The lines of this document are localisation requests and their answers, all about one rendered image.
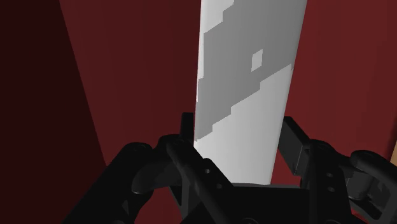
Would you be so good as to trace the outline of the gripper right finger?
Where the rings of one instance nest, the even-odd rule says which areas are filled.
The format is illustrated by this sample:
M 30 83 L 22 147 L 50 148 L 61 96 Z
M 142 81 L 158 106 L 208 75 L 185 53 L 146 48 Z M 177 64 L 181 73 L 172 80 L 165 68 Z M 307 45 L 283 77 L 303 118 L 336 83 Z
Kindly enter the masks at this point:
M 309 193 L 309 224 L 397 224 L 397 166 L 381 155 L 356 150 L 347 157 L 311 139 L 290 116 L 278 150 Z

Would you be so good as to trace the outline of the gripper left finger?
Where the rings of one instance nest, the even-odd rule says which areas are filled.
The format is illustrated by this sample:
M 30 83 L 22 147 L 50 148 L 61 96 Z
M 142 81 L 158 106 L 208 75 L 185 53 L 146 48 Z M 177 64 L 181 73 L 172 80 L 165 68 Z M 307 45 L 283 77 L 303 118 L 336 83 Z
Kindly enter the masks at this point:
M 181 115 L 178 134 L 162 136 L 155 148 L 125 145 L 62 224 L 136 224 L 154 190 L 178 188 L 181 224 L 232 224 L 219 197 L 230 182 L 193 146 L 193 113 Z

